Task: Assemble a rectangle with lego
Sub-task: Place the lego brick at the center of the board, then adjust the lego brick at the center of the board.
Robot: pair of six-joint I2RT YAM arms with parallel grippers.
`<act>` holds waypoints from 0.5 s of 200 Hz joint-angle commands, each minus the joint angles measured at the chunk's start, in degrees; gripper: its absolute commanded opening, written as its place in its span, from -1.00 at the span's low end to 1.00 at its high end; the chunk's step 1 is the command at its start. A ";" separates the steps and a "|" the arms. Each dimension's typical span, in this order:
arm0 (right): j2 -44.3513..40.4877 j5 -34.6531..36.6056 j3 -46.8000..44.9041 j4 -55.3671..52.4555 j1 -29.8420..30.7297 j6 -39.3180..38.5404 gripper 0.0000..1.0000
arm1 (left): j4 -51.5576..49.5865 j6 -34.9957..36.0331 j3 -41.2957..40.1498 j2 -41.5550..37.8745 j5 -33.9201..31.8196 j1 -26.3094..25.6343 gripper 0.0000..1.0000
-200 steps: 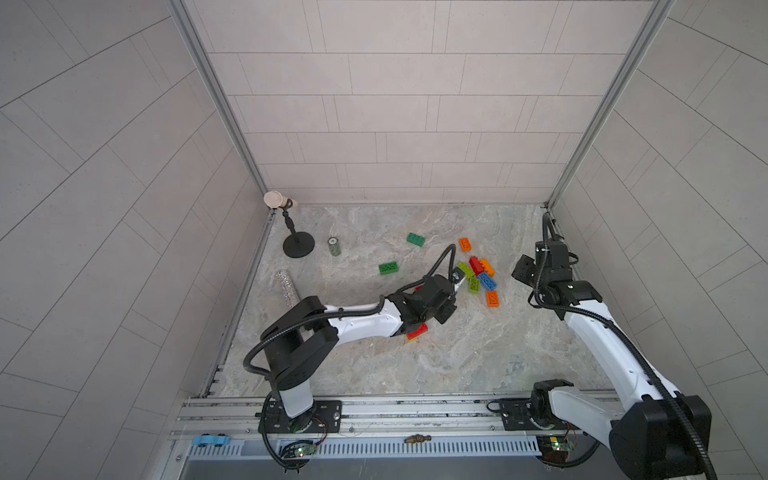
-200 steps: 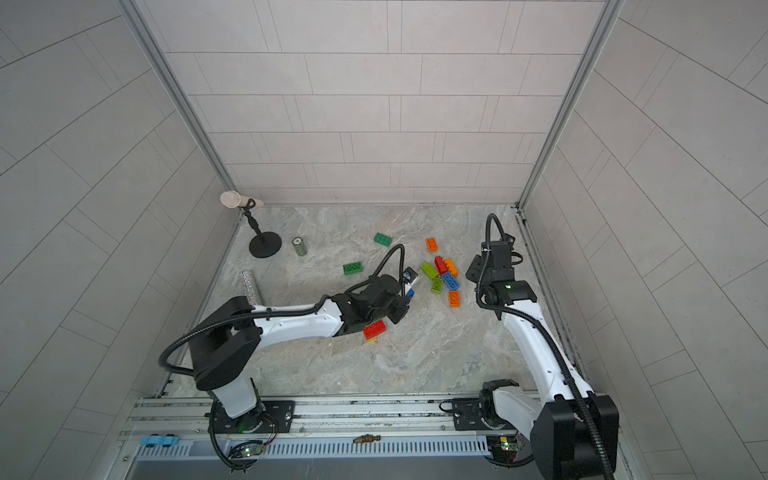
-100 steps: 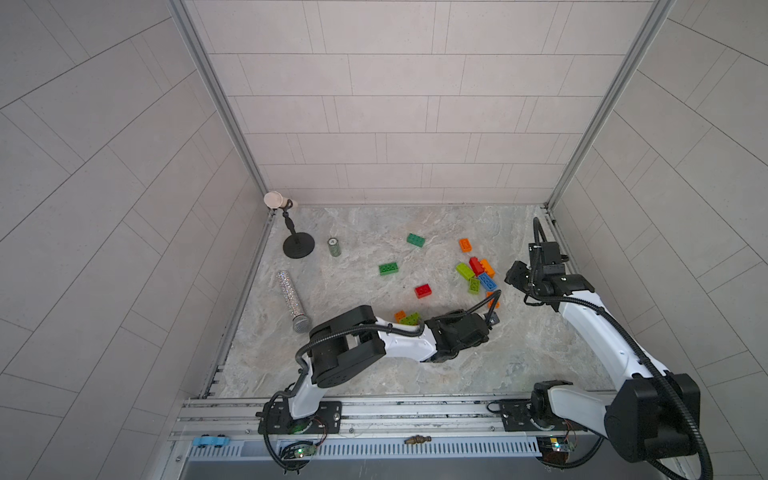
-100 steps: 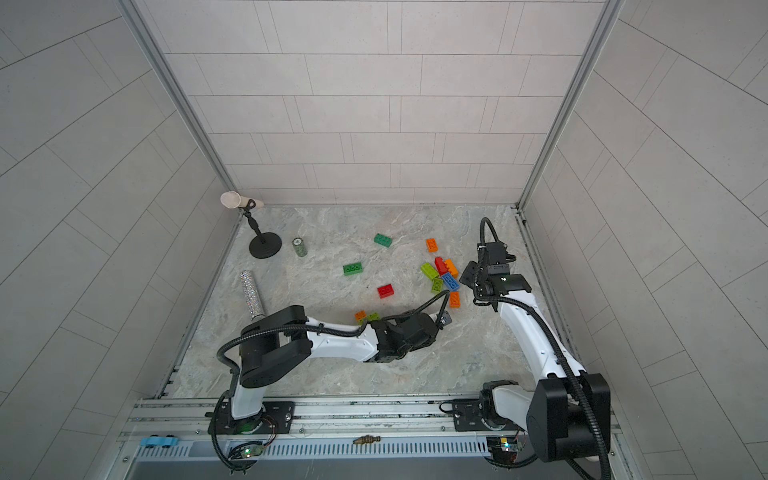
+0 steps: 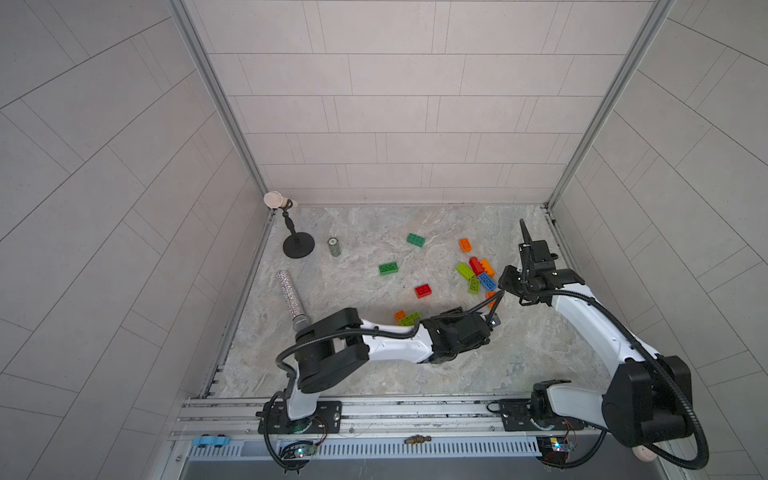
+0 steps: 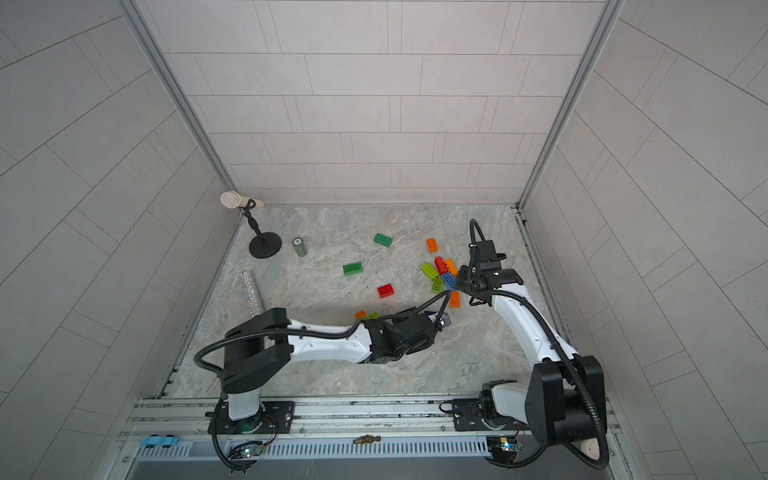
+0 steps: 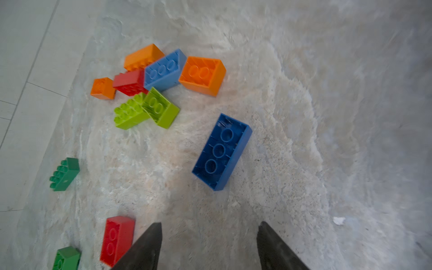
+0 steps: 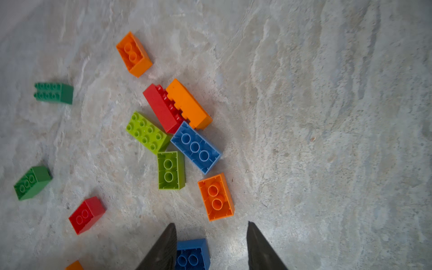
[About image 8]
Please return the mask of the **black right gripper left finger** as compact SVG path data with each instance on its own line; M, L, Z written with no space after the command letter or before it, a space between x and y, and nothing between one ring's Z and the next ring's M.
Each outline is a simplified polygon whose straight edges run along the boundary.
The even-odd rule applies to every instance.
M170 223L136 270L174 270L176 258L177 230L175 224Z

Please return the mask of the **small dark blue lego brick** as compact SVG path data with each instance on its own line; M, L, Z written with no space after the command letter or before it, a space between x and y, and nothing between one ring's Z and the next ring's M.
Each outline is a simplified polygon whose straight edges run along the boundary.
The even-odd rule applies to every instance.
M210 255L205 238L179 241L175 270L208 270Z

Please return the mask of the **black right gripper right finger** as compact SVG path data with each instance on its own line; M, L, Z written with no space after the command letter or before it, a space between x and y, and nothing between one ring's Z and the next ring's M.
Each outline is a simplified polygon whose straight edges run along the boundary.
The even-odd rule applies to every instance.
M250 270L288 270L254 222L248 222L246 239Z

